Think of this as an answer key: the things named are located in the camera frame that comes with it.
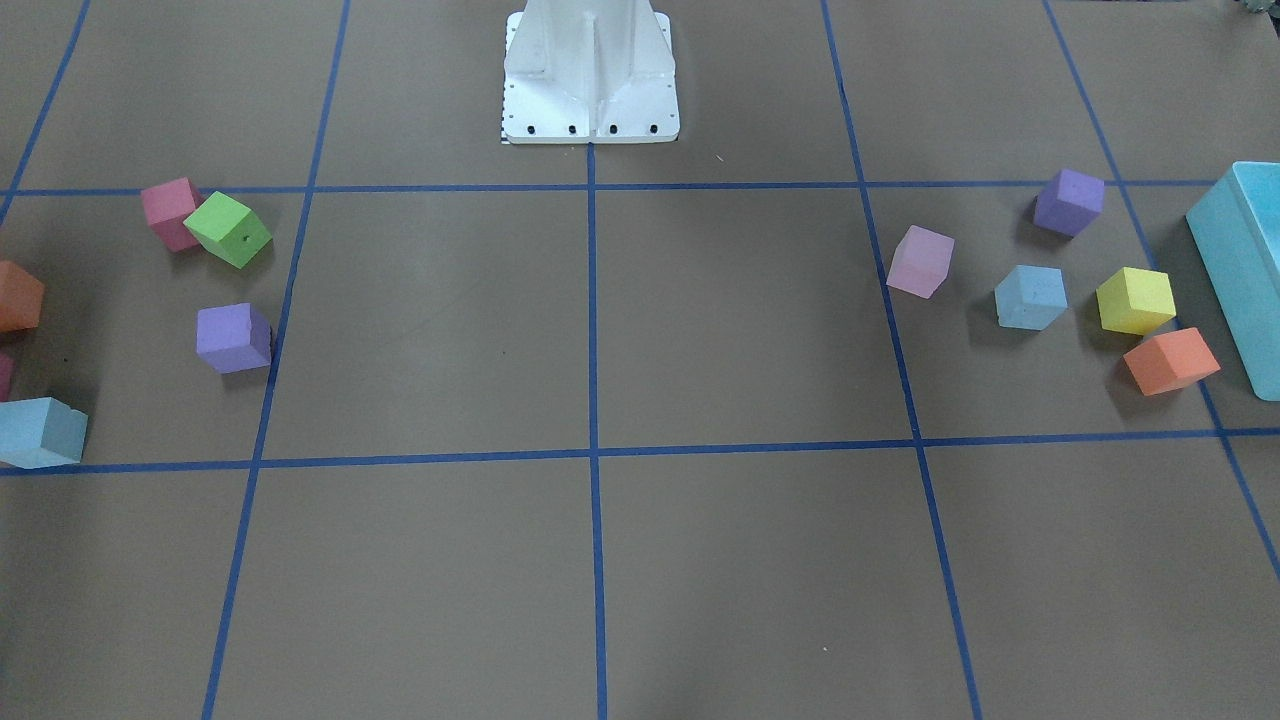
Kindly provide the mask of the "light blue foam block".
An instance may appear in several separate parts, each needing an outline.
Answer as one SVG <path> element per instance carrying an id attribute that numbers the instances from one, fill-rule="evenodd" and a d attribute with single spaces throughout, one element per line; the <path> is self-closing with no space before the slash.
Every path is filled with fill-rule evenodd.
<path id="1" fill-rule="evenodd" d="M 88 415 L 55 398 L 1 404 L 1 460 L 19 469 L 81 462 Z"/>
<path id="2" fill-rule="evenodd" d="M 1069 307 L 1062 270 L 1016 265 L 995 287 L 997 323 L 1005 328 L 1042 331 Z"/>

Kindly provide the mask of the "light pink foam block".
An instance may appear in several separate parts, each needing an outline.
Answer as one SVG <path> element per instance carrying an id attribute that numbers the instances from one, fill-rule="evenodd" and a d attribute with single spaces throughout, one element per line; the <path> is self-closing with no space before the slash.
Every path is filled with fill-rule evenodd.
<path id="1" fill-rule="evenodd" d="M 951 236 L 909 225 L 895 249 L 884 283 L 920 299 L 932 299 L 948 277 L 955 245 Z"/>

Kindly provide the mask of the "purple foam block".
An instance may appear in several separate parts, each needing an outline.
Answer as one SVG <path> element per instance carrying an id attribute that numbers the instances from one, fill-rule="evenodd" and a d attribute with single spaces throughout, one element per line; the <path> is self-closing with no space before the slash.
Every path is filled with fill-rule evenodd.
<path id="1" fill-rule="evenodd" d="M 1105 195 L 1103 179 L 1062 168 L 1038 192 L 1032 223 L 1066 237 L 1079 236 L 1102 214 Z"/>
<path id="2" fill-rule="evenodd" d="M 220 374 L 253 370 L 273 361 L 273 329 L 251 304 L 200 309 L 195 351 Z"/>

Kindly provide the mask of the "green foam block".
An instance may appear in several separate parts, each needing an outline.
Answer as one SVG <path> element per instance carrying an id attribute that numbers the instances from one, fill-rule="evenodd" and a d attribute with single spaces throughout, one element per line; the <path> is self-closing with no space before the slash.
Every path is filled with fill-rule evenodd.
<path id="1" fill-rule="evenodd" d="M 271 232 L 251 208 L 220 191 L 210 193 L 183 225 L 206 251 L 237 270 L 273 241 Z"/>

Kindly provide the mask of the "yellow foam block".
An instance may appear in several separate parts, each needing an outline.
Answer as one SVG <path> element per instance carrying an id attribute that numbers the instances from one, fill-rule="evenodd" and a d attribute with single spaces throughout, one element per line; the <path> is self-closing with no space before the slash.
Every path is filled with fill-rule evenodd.
<path id="1" fill-rule="evenodd" d="M 1178 314 L 1169 274 L 1123 266 L 1094 292 L 1105 331 L 1147 336 Z"/>

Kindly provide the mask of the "dark pink foam block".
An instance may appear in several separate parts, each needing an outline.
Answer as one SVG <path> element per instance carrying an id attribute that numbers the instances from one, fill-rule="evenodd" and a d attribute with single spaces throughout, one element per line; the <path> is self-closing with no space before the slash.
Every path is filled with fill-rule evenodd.
<path id="1" fill-rule="evenodd" d="M 143 188 L 140 196 L 148 228 L 170 252 L 201 246 L 186 227 L 186 219 L 198 209 L 205 196 L 189 178 L 180 177 Z"/>

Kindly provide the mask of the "orange foam block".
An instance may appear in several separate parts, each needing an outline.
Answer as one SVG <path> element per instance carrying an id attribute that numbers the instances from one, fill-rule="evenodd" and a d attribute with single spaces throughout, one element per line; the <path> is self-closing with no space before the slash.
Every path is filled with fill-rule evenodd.
<path id="1" fill-rule="evenodd" d="M 1187 388 L 1221 369 L 1194 327 L 1156 334 L 1124 354 L 1123 363 L 1147 397 Z"/>
<path id="2" fill-rule="evenodd" d="M 44 306 L 45 283 L 10 260 L 1 260 L 1 327 L 3 333 L 38 327 Z"/>

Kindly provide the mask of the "cyan plastic bin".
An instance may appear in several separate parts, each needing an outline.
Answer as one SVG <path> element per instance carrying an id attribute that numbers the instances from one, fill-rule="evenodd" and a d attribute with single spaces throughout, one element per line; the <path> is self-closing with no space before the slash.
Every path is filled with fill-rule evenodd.
<path id="1" fill-rule="evenodd" d="M 1254 396 L 1279 400 L 1279 164 L 1235 161 L 1185 214 Z"/>

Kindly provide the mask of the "magenta foam block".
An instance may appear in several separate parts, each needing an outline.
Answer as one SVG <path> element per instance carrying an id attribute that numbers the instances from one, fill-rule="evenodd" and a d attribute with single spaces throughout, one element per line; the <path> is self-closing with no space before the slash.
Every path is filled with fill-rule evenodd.
<path id="1" fill-rule="evenodd" d="M 15 361 L 5 352 L 0 352 L 0 401 L 10 398 L 12 380 L 15 370 Z"/>

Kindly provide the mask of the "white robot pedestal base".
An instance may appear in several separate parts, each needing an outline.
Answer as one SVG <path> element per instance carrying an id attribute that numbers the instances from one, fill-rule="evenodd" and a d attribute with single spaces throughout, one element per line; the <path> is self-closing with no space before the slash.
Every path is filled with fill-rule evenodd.
<path id="1" fill-rule="evenodd" d="M 672 24 L 649 1 L 529 1 L 504 41 L 503 142 L 678 138 Z"/>

